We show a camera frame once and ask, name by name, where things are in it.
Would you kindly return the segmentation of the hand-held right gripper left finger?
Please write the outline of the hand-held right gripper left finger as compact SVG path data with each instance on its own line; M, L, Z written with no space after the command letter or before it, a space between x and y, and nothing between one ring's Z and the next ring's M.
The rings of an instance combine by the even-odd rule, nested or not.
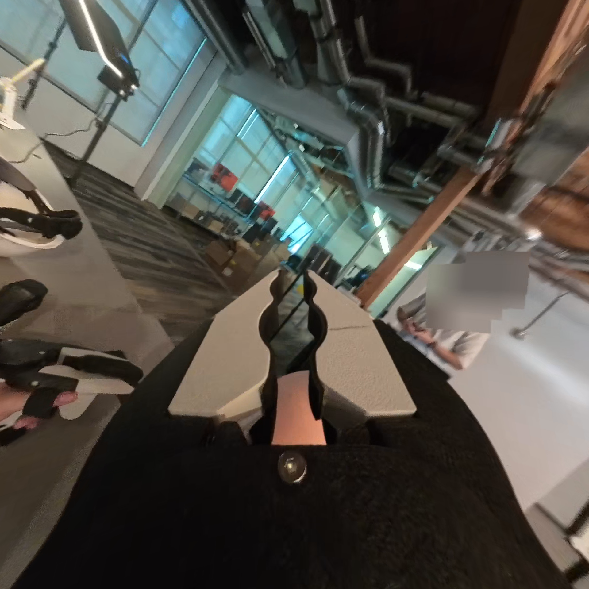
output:
M275 355L282 271L273 270L215 315L168 412L236 421L276 405Z

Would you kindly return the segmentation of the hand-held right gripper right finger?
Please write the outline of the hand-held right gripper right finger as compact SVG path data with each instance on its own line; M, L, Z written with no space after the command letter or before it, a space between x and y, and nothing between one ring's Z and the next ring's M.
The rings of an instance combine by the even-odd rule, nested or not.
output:
M312 270L304 275L304 296L314 417L344 430L414 416L415 403L371 316Z

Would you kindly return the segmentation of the pink round dish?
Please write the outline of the pink round dish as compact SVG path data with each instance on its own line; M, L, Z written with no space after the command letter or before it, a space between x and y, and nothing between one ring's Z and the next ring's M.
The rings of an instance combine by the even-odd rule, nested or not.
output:
M277 380L276 416L271 444L274 446L326 445L323 423L313 415L309 394L309 371L298 371Z

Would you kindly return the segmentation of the person's left hand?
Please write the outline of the person's left hand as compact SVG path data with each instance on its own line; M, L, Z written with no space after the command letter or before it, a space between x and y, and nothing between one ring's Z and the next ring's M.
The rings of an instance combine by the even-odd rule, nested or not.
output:
M1 382L1 421L8 419L16 412L21 412L19 419L13 424L16 430L33 430L44 422L44 418L35 416L26 416L24 414L24 405L26 404L29 393L19 391L7 386ZM63 392L54 400L53 407L59 408L68 405L78 398L76 392Z

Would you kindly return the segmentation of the black glossy pouch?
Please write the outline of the black glossy pouch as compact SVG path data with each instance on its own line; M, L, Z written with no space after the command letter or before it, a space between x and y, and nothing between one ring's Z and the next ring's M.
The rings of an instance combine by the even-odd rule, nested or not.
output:
M1 287L1 327L39 308L47 293L47 287L33 279L25 279Z

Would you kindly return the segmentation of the stack of cardboard boxes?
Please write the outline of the stack of cardboard boxes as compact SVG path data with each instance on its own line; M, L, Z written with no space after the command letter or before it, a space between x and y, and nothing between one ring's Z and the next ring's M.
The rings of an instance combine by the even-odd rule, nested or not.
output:
M283 259L276 252L260 254L243 240L217 239L204 249L204 258L215 273L237 281L259 281L277 270Z

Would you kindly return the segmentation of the wooden beam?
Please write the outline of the wooden beam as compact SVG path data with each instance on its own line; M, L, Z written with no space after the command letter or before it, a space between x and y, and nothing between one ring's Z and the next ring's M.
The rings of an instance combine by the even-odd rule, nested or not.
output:
M409 226L378 267L356 292L360 306L368 310L405 263L430 239L442 222L475 187L482 173L461 167Z

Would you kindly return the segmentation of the metal shelf racks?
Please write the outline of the metal shelf racks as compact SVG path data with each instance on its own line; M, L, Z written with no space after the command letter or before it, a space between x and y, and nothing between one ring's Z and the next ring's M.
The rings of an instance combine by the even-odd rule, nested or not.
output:
M279 239L294 241L304 221L289 204L297 197L298 172L285 157L264 176L255 162L239 179L226 166L205 168L194 158L183 171L164 206L202 227L215 225L215 232L237 234L252 225L262 225Z

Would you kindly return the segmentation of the metal ceiling ducts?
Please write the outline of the metal ceiling ducts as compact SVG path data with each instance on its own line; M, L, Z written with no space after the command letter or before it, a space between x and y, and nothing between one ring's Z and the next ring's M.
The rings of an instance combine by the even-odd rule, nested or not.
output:
M332 1L292 1L296 11L307 15L316 46L316 73L321 85L336 90L344 110L358 120L368 133L366 181L376 191L394 193L397 188L385 181L385 154L392 145L389 112L401 114L410 126L414 120L447 129L438 145L435 159L467 168L482 175L492 166L491 140L474 143L479 153L470 154L457 148L459 140L475 139L467 133L468 121L476 110L461 102L452 102L434 95L428 104L416 102L416 88L410 66L381 60L372 55L364 19L356 19L357 41L365 66L400 77L403 98L387 93L387 85L378 78L355 75ZM303 90L308 72L301 60L299 47L290 22L280 1L238 1L237 8L250 37L267 63L269 70L285 86Z

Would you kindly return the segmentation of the black studio light stand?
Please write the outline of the black studio light stand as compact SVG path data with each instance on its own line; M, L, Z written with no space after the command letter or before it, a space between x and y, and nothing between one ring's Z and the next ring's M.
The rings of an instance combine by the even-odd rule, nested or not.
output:
M96 53L104 64L98 81L114 94L114 101L102 118L95 119L95 131L82 158L77 162L75 171L67 177L70 188L75 187L85 170L89 159L95 151L100 139L106 132L117 108L123 101L128 101L139 87L139 77L131 62L129 51L122 38L119 27L105 9L97 1L60 1L64 18L58 27L43 57L43 63L33 82L29 84L22 103L25 110L33 98L44 69L57 48L58 41L66 26L70 28L78 49Z

